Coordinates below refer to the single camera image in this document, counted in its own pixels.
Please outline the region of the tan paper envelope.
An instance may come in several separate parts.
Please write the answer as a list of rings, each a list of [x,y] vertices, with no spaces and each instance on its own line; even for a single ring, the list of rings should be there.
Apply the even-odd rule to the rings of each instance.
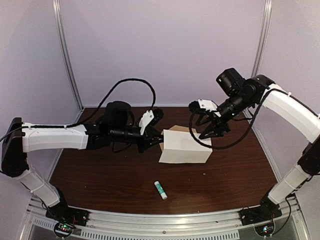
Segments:
[[[173,137],[173,138],[181,138],[186,136],[191,137],[191,134],[188,127],[174,125],[166,132],[166,136]]]

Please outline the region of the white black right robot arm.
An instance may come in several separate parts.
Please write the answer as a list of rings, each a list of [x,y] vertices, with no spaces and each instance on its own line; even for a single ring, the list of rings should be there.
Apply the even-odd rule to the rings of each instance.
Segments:
[[[227,95],[223,103],[216,104],[212,100],[198,99],[189,104],[191,117],[188,127],[206,125],[199,136],[192,135],[198,144],[212,150],[226,150],[237,145],[248,135],[262,108],[269,110],[284,127],[284,130],[281,130],[275,121],[269,123],[269,127],[274,127],[271,133],[277,144],[281,140],[293,141],[295,137],[300,137],[306,144],[305,148],[301,148],[302,153],[294,166],[261,199],[256,216],[259,220],[266,221],[286,197],[301,188],[313,176],[319,175],[320,116],[291,92],[285,91],[263,74],[245,79],[236,69],[229,68],[216,78],[216,82]],[[205,139],[223,137],[230,131],[229,121],[248,108],[254,108],[254,114],[249,117],[249,126],[239,139],[225,146],[214,146],[204,142]]]

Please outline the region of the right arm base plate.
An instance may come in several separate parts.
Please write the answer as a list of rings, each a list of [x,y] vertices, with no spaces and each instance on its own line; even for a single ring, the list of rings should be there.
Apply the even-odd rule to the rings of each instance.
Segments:
[[[244,207],[239,212],[243,226],[254,225],[255,233],[262,238],[272,237],[280,232],[287,221],[281,227],[276,228],[275,218],[282,216],[280,206],[261,204],[255,207]]]

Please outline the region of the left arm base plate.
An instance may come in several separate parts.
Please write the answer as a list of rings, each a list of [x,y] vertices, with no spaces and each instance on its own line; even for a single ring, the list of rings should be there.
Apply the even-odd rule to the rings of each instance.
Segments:
[[[76,232],[77,226],[85,227],[89,219],[89,211],[79,208],[67,207],[66,211],[55,210],[45,204],[42,207],[46,210],[47,218],[57,221],[54,224],[53,232],[61,239],[70,237]]]

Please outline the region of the white paper letter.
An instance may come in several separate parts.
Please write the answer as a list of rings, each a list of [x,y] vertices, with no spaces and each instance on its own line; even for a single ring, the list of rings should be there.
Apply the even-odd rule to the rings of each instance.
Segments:
[[[196,142],[192,136],[168,137],[168,129],[163,130],[164,148],[159,163],[163,164],[204,164],[213,150]]]

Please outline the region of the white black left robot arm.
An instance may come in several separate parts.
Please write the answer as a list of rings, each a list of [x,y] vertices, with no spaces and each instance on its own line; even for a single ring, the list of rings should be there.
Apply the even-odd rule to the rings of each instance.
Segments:
[[[128,124],[128,119],[134,118],[131,106],[114,101],[107,104],[104,114],[93,123],[35,125],[16,117],[1,138],[1,171],[20,181],[52,209],[55,217],[67,222],[72,218],[72,211],[63,193],[27,163],[27,154],[51,149],[98,150],[115,143],[136,145],[138,152],[143,153],[164,141],[163,135],[154,128],[163,116],[164,112],[159,108],[147,110],[138,124]]]

